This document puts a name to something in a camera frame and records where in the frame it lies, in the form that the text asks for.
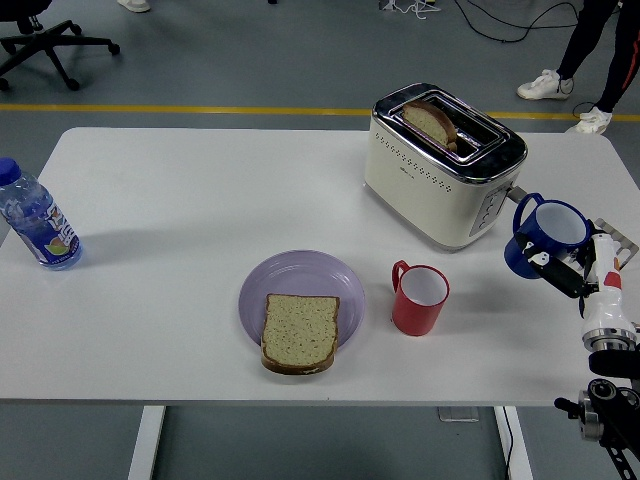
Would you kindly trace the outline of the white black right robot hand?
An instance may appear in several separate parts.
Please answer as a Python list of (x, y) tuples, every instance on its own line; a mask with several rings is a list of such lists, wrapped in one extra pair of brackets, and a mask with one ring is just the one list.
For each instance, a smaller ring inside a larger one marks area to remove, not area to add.
[(582, 341), (590, 351), (632, 349), (634, 325), (622, 310), (622, 281), (612, 237), (599, 231), (587, 242), (585, 272), (578, 273), (524, 233), (515, 240), (532, 269), (570, 298), (583, 301)]

